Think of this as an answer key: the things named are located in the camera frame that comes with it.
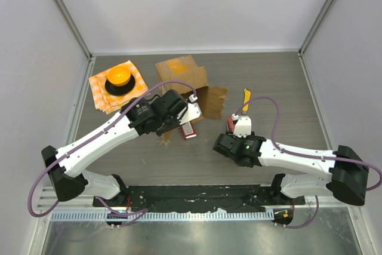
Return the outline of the yellow utility knife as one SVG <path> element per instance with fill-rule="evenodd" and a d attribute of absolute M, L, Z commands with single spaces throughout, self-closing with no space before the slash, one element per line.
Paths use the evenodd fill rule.
<path fill-rule="evenodd" d="M 245 88 L 244 89 L 244 104 L 249 102 L 250 99 L 251 99 L 251 91 L 249 89 Z M 241 114 L 246 115 L 248 112 L 248 108 L 249 108 L 249 105 L 243 106 L 243 108 L 241 110 Z"/>

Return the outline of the red toothpaste box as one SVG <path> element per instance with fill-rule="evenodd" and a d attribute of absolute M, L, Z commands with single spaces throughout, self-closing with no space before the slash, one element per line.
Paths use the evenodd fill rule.
<path fill-rule="evenodd" d="M 226 119 L 226 130 L 232 134 L 235 134 L 236 123 L 239 119 L 239 116 L 236 114 L 230 115 Z"/>

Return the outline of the brown cardboard express box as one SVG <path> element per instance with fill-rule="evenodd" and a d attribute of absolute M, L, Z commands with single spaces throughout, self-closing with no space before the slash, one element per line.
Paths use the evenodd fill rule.
<path fill-rule="evenodd" d="M 185 99 L 188 99 L 193 90 L 196 91 L 198 97 L 197 103 L 201 109 L 201 116 L 193 120 L 193 123 L 202 119 L 223 119 L 224 101 L 228 89 L 209 85 L 206 68 L 204 66 L 198 66 L 191 55 L 165 60 L 155 64 L 155 66 L 158 82 L 173 80 L 191 85 L 191 87 L 187 87 L 173 82 L 162 86 L 162 93 L 165 93 L 169 89 L 173 89 Z"/>

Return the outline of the aluminium frame rail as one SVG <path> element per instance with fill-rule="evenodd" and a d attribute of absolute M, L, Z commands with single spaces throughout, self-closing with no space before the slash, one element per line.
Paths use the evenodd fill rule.
<path fill-rule="evenodd" d="M 92 59 L 92 52 L 88 48 L 87 44 L 85 43 L 77 25 L 74 22 L 74 19 L 72 18 L 69 10 L 67 9 L 66 4 L 64 3 L 64 0 L 53 0 L 54 5 L 58 9 L 60 15 L 62 16 L 63 20 L 67 24 L 70 32 L 72 33 L 75 41 L 79 45 L 81 51 L 83 52 L 84 56 L 88 61 Z"/>

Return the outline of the orange patterned cloth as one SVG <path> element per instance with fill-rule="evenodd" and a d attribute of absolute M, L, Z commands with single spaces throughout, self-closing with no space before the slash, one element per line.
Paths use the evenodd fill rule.
<path fill-rule="evenodd" d="M 95 108 L 102 110 L 106 114 L 118 110 L 123 105 L 127 104 L 131 99 L 142 95 L 148 90 L 148 86 L 133 62 L 127 61 L 116 66 L 127 67 L 131 72 L 131 76 L 135 77 L 134 89 L 124 96 L 113 96 L 109 94 L 104 87 L 107 80 L 107 74 L 111 68 L 89 78 Z"/>

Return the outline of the silver toothpaste box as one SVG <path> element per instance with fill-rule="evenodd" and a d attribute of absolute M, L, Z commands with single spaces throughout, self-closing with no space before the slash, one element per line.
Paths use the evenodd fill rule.
<path fill-rule="evenodd" d="M 181 132 L 185 140 L 191 139 L 197 136 L 195 128 L 191 121 L 186 122 L 181 126 Z"/>

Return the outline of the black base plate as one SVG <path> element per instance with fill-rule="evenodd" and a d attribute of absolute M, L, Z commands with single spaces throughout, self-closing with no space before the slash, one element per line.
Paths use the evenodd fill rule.
<path fill-rule="evenodd" d="M 129 186 L 110 207 L 147 209 L 151 213 L 263 212 L 267 206 L 304 205 L 305 198 L 286 197 L 262 185 Z"/>

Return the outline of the orange bowl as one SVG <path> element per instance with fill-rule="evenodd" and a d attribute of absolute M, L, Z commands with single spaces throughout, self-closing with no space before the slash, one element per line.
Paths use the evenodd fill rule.
<path fill-rule="evenodd" d="M 116 66 L 109 70 L 107 80 L 114 86 L 127 85 L 131 79 L 131 72 L 125 66 Z"/>

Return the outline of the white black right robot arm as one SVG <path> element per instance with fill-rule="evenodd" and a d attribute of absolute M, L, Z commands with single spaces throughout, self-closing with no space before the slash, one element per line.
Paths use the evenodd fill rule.
<path fill-rule="evenodd" d="M 363 206 L 369 168 L 350 147 L 311 150 L 273 143 L 255 134 L 220 134 L 213 150 L 240 167 L 281 167 L 299 175 L 277 175 L 276 191 L 288 198 L 333 195 L 345 204 Z"/>

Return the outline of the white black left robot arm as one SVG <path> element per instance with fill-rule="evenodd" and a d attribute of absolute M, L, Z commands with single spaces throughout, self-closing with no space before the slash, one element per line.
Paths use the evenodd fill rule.
<path fill-rule="evenodd" d="M 150 100 L 134 98 L 106 123 L 72 144 L 55 149 L 45 147 L 41 154 L 45 165 L 52 166 L 48 176 L 60 202 L 80 195 L 102 198 L 110 205 L 121 204 L 127 196 L 122 179 L 104 176 L 87 167 L 110 150 L 139 136 L 161 136 L 201 115 L 199 105 L 188 102 L 175 90 Z"/>

